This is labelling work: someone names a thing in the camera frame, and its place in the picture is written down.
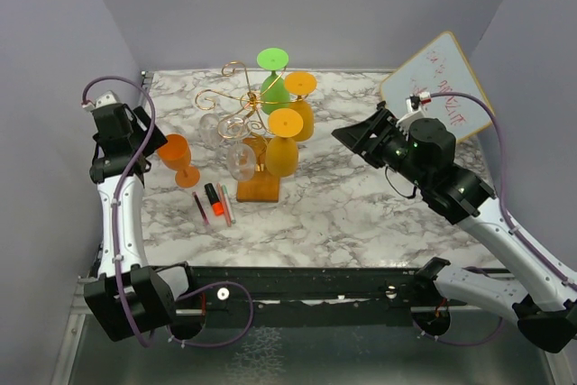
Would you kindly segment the orange plastic wine glass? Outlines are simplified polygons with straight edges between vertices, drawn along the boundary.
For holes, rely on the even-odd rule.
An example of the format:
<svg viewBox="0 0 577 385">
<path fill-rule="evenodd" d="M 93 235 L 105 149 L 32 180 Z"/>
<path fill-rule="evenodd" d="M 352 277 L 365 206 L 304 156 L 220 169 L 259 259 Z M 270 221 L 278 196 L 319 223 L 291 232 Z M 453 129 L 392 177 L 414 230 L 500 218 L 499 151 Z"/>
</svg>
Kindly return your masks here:
<svg viewBox="0 0 577 385">
<path fill-rule="evenodd" d="M 175 171 L 175 182 L 180 188 L 193 188 L 200 179 L 200 173 L 191 164 L 188 140 L 176 133 L 168 134 L 166 139 L 167 142 L 157 150 L 160 160 L 168 169 Z"/>
</svg>

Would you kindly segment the yellow plastic wine glass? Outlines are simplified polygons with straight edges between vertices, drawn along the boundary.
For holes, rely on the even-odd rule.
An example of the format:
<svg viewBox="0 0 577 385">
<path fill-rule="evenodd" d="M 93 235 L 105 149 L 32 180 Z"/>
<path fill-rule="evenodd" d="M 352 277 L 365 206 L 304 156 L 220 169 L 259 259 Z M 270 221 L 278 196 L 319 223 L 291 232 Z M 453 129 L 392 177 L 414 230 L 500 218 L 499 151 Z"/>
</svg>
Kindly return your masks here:
<svg viewBox="0 0 577 385">
<path fill-rule="evenodd" d="M 311 138 L 314 133 L 315 117 L 307 97 L 316 90 L 316 78 L 309 72 L 294 71 L 288 74 L 284 80 L 285 89 L 296 96 L 296 100 L 290 104 L 303 119 L 302 130 L 294 137 L 297 142 L 304 142 Z"/>
</svg>

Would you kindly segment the green plastic wine glass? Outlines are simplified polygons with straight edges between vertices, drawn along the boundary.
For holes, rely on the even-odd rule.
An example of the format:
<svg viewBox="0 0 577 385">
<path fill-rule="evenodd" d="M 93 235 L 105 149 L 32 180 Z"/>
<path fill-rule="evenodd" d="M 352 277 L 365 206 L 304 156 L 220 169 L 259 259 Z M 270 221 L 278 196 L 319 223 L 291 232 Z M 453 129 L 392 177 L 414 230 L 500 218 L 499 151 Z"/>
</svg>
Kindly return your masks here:
<svg viewBox="0 0 577 385">
<path fill-rule="evenodd" d="M 290 95 L 284 86 L 282 74 L 289 63 L 289 55 L 283 49 L 272 47 L 258 54 L 257 63 L 260 68 L 270 73 L 261 85 L 262 112 L 270 115 L 279 108 L 288 108 Z"/>
</svg>

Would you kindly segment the clear wine glass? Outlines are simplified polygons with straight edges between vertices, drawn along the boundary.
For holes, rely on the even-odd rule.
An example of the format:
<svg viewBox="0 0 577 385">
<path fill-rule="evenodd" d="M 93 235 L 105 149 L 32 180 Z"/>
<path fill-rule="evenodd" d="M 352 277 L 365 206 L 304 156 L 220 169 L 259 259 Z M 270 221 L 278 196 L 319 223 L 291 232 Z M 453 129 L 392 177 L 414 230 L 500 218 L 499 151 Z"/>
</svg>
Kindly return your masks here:
<svg viewBox="0 0 577 385">
<path fill-rule="evenodd" d="M 214 114 L 203 115 L 198 124 L 198 131 L 203 143 L 209 148 L 216 148 L 220 145 L 223 137 L 218 132 L 219 118 Z"/>
<path fill-rule="evenodd" d="M 230 143 L 226 153 L 226 167 L 237 181 L 251 180 L 256 169 L 256 155 L 243 140 L 250 135 L 248 121 L 241 116 L 227 116 L 217 126 L 217 131 Z"/>
</svg>

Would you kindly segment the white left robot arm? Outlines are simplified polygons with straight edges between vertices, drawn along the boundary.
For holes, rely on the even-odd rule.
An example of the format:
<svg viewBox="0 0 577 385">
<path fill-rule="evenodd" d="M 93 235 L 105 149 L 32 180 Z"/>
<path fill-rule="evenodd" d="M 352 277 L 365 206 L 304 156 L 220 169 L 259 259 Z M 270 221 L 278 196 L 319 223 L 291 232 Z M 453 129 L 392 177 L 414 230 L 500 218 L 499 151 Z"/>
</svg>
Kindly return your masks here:
<svg viewBox="0 0 577 385">
<path fill-rule="evenodd" d="M 99 103 L 94 140 L 103 153 L 89 171 L 103 212 L 102 257 L 84 299 L 114 342 L 170 325 L 176 306 L 193 306 L 199 286 L 186 264 L 152 266 L 142 236 L 144 176 L 149 156 L 167 139 L 140 107 Z"/>
</svg>

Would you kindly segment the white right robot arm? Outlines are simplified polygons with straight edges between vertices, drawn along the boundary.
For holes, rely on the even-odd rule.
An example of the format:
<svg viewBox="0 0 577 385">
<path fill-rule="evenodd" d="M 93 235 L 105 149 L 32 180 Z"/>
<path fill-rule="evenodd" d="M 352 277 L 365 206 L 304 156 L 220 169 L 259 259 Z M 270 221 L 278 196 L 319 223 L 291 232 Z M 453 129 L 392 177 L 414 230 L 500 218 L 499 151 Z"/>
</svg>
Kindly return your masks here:
<svg viewBox="0 0 577 385">
<path fill-rule="evenodd" d="M 456 139 L 443 123 L 419 118 L 407 129 L 381 107 L 368 119 L 333 130 L 333 137 L 376 169 L 391 168 L 419 191 L 430 209 L 484 245 L 514 276 L 484 277 L 448 261 L 431 260 L 414 283 L 416 298 L 441 298 L 480 307 L 514 323 L 538 348 L 559 353 L 576 336 L 576 293 L 571 278 L 540 261 L 552 255 L 536 240 L 524 245 L 507 226 L 495 191 L 454 161 Z"/>
</svg>

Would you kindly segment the wooden rack base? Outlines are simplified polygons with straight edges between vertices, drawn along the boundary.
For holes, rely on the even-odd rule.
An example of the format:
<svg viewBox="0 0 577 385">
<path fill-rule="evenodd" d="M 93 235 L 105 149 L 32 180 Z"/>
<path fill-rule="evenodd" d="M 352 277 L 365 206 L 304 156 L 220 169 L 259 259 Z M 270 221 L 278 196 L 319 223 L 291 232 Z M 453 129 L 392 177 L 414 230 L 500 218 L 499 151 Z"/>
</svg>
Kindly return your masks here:
<svg viewBox="0 0 577 385">
<path fill-rule="evenodd" d="M 266 144 L 269 139 L 250 137 L 243 143 L 252 148 L 256 156 L 256 169 L 250 180 L 238 181 L 236 199 L 238 202 L 279 201 L 280 178 L 273 176 L 265 164 Z"/>
</svg>

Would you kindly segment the yellow-framed whiteboard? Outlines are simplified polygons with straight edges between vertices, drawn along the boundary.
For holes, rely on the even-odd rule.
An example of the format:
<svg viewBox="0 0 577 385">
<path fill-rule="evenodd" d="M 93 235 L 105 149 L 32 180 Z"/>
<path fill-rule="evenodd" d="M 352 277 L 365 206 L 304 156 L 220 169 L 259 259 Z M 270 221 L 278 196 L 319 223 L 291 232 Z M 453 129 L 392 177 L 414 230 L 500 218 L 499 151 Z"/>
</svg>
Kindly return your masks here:
<svg viewBox="0 0 577 385">
<path fill-rule="evenodd" d="M 380 84 L 381 97 L 397 118 L 408 112 L 406 99 L 422 92 L 445 94 L 425 105 L 425 113 L 443 122 L 459 142 L 491 126 L 479 105 L 490 107 L 490 102 L 452 32 L 439 34 Z"/>
</svg>

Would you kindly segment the green white pen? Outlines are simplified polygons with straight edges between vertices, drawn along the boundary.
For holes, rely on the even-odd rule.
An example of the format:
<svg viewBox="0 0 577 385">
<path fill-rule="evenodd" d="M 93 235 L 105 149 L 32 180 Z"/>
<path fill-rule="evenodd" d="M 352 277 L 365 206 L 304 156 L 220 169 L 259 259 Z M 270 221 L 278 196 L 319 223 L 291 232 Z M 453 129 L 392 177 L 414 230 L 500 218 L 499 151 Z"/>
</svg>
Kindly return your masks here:
<svg viewBox="0 0 577 385">
<path fill-rule="evenodd" d="M 228 226 L 232 226 L 235 223 L 235 217 L 231 207 L 230 198 L 226 191 L 226 187 L 220 183 L 217 184 L 217 187 L 220 194 L 221 202 L 223 203 L 224 206 L 224 215 L 226 223 Z"/>
</svg>

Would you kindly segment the pink pen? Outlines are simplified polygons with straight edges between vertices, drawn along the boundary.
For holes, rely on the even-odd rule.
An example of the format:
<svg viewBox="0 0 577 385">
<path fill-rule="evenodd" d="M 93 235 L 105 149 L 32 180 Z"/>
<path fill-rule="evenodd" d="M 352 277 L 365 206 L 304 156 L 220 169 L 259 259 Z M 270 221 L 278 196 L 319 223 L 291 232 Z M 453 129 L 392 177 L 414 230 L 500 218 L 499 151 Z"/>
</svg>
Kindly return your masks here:
<svg viewBox="0 0 577 385">
<path fill-rule="evenodd" d="M 195 201 L 195 203 L 196 203 L 197 209 L 198 209 L 198 211 L 199 211 L 199 213 L 200 213 L 200 215 L 201 215 L 201 217 L 202 217 L 202 219 L 203 219 L 204 225 L 205 225 L 205 226 L 210 226 L 210 223 L 209 223 L 209 220 L 208 220 L 206 211 L 205 211 L 205 209 L 203 208 L 203 206 L 202 206 L 202 204 L 201 204 L 201 201 L 200 201 L 200 199 L 199 199 L 199 196 L 198 196 L 198 194 L 197 194 L 196 191 L 193 191 L 193 192 L 192 192 L 192 197 L 194 198 L 194 201 Z"/>
</svg>

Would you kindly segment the orange highlighter marker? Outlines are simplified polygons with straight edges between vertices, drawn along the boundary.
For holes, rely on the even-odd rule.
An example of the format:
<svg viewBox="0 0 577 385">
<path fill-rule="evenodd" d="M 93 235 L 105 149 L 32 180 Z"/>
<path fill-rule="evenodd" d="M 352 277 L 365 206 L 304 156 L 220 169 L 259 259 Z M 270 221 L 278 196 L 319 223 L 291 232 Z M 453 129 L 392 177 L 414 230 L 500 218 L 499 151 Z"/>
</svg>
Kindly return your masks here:
<svg viewBox="0 0 577 385">
<path fill-rule="evenodd" d="M 204 190 L 208 198 L 209 204 L 216 216 L 224 214 L 224 206 L 221 202 L 219 194 L 217 193 L 215 186 L 212 183 L 206 183 L 204 185 Z"/>
</svg>

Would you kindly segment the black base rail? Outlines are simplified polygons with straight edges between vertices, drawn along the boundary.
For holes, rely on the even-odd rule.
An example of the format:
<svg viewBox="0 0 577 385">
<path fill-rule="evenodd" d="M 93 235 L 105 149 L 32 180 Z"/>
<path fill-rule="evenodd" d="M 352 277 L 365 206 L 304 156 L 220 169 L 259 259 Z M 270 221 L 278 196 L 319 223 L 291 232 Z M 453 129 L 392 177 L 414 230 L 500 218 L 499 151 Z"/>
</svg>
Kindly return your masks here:
<svg viewBox="0 0 577 385">
<path fill-rule="evenodd" d="M 208 267 L 192 271 L 180 314 L 210 328 L 410 326 L 444 301 L 416 268 Z"/>
</svg>

